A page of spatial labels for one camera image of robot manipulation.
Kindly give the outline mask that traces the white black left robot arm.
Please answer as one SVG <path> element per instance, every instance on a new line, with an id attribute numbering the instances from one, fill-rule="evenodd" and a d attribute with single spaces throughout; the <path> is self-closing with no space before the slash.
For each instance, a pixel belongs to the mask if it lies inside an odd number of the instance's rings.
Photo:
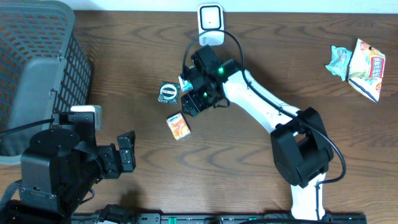
<path id="1" fill-rule="evenodd" d="M 130 131 L 98 146 L 93 112 L 55 113 L 21 155 L 22 178 L 1 199 L 1 223 L 71 223 L 92 186 L 136 168 Z"/>

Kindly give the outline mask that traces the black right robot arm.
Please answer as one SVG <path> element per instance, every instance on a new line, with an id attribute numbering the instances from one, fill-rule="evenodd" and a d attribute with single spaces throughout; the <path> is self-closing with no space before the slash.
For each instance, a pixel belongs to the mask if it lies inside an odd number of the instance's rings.
<path id="1" fill-rule="evenodd" d="M 258 83 L 237 60 L 222 61 L 210 46 L 192 56 L 183 79 L 193 88 L 181 98 L 182 111 L 192 117 L 225 99 L 248 112 L 271 137 L 279 174 L 291 187 L 294 218 L 321 220 L 325 216 L 321 181 L 334 158 L 320 114 L 283 102 Z"/>

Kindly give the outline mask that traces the small orange candy box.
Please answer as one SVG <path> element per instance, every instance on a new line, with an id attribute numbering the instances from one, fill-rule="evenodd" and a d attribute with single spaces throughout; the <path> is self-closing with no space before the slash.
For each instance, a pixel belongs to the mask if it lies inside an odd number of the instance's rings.
<path id="1" fill-rule="evenodd" d="M 177 141 L 191 134 L 190 128 L 181 113 L 169 117 L 166 122 Z"/>

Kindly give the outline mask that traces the teal white snack packet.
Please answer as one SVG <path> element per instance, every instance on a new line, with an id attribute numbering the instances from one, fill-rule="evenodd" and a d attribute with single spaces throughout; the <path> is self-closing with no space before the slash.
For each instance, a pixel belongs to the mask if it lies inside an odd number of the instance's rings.
<path id="1" fill-rule="evenodd" d="M 325 68 L 334 76 L 341 78 L 345 81 L 348 73 L 348 65 L 351 61 L 352 51 L 344 47 L 331 46 L 331 60 L 330 63 L 325 65 Z"/>

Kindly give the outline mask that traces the small teal candy box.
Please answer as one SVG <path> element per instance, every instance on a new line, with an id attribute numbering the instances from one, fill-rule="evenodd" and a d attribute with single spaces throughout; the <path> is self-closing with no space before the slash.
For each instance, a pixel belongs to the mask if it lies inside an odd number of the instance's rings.
<path id="1" fill-rule="evenodd" d="M 178 77 L 178 80 L 182 92 L 188 92 L 193 90 L 193 85 L 188 80 L 183 79 L 181 76 Z"/>

